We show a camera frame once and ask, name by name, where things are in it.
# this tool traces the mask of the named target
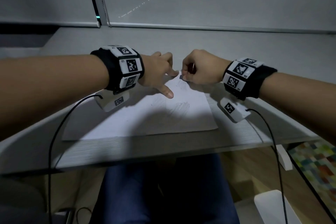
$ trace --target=multicolored checkered carpet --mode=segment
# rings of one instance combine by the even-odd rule
[[[321,140],[302,143],[288,153],[336,218],[336,147]]]

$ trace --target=blue pants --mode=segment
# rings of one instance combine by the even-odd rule
[[[154,163],[107,169],[90,224],[239,224],[217,154],[178,158],[165,194],[166,213]]]

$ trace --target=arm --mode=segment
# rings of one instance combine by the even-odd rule
[[[187,66],[197,71],[190,74]],[[183,60],[183,79],[199,84],[221,82],[230,61],[204,50],[194,50]],[[335,143],[336,85],[284,73],[274,73],[263,82],[259,97],[300,122],[321,137]]]
[[[169,98],[173,93],[162,83],[172,70],[172,54],[142,55],[143,86],[157,88]],[[111,78],[94,55],[31,57],[0,60],[0,141],[104,89]]]

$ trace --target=paper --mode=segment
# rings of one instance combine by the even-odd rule
[[[180,75],[165,85],[174,93],[168,99],[155,89],[137,85],[123,106],[104,112],[95,100],[75,109],[62,133],[65,141],[204,131],[218,128],[200,85]]]

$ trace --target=white table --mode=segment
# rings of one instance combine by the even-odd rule
[[[203,48],[229,60],[251,57],[282,72],[336,83],[336,40],[330,35],[60,28],[42,48],[40,55],[87,54],[107,44],[127,44],[143,54],[170,51],[174,55],[174,69],[181,69],[183,58],[193,49]],[[247,120],[234,124],[219,109],[217,101],[226,94],[221,85],[205,86],[204,90],[219,127],[217,130],[75,142],[56,140],[53,163],[58,170],[64,171],[90,165],[112,165],[272,144],[267,127],[259,116],[252,114]],[[313,132],[260,99],[248,99],[245,104],[265,116],[278,144],[319,139]],[[50,141],[69,108],[2,141],[0,174],[45,173]]]

